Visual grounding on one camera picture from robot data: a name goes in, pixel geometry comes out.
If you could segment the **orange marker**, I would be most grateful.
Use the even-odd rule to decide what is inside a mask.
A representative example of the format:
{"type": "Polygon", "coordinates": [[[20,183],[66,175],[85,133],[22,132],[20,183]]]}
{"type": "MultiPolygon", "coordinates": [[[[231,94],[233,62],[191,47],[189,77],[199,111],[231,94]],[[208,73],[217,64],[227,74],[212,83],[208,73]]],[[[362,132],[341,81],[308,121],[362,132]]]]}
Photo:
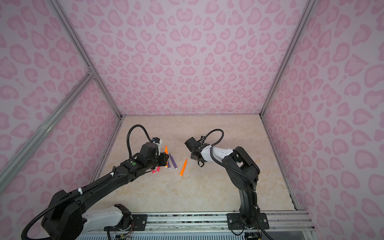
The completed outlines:
{"type": "Polygon", "coordinates": [[[184,164],[183,164],[182,169],[181,169],[181,172],[180,172],[180,177],[182,177],[182,176],[184,175],[184,172],[185,172],[187,163],[188,163],[188,159],[186,159],[186,160],[184,161],[184,164]]]}
{"type": "Polygon", "coordinates": [[[168,146],[167,145],[165,146],[165,153],[169,154],[168,146]]]}

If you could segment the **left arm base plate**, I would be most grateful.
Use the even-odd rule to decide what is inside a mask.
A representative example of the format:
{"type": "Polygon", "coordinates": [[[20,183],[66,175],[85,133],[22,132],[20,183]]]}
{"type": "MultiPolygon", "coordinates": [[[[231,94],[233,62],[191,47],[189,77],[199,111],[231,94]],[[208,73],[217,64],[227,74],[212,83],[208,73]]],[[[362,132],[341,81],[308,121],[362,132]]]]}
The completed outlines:
{"type": "Polygon", "coordinates": [[[147,218],[148,215],[145,214],[123,215],[116,226],[104,227],[104,231],[144,231],[147,224],[147,218]]]}

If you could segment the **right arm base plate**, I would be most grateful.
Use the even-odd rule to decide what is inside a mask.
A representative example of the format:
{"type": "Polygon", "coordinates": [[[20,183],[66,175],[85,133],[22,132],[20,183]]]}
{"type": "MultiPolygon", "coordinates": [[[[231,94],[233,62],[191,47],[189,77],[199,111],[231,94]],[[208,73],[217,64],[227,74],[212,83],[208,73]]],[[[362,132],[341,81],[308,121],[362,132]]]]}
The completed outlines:
{"type": "Polygon", "coordinates": [[[226,214],[229,230],[269,230],[270,225],[266,213],[259,213],[256,218],[248,219],[241,213],[226,214]]]}

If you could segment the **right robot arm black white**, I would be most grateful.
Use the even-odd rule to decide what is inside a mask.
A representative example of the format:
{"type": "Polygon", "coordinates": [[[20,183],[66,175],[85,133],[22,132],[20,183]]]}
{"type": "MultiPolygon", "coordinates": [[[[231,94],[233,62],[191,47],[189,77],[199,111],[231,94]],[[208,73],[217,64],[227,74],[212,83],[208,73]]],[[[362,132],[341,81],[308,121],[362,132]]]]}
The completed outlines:
{"type": "Polygon", "coordinates": [[[261,173],[258,165],[242,147],[221,149],[206,144],[205,140],[190,138],[185,142],[191,152],[191,159],[203,167],[207,162],[214,162],[225,168],[233,185],[240,193],[241,221],[245,228],[252,229],[257,225],[260,214],[257,196],[257,181],[261,173]]]}

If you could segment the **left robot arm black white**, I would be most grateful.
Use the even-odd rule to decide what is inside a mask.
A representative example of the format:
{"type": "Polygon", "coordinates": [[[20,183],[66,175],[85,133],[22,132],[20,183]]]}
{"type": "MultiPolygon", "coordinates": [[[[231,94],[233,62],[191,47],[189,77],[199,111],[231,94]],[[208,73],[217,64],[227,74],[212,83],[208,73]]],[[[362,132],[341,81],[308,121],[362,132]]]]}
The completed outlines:
{"type": "Polygon", "coordinates": [[[78,190],[56,193],[50,210],[43,216],[42,227],[53,240],[74,240],[96,229],[130,229],[132,213],[123,204],[115,204],[97,214],[91,214],[89,208],[114,190],[157,167],[164,167],[168,159],[169,155],[161,153],[158,144],[145,143],[139,153],[113,167],[109,174],[78,190]]]}

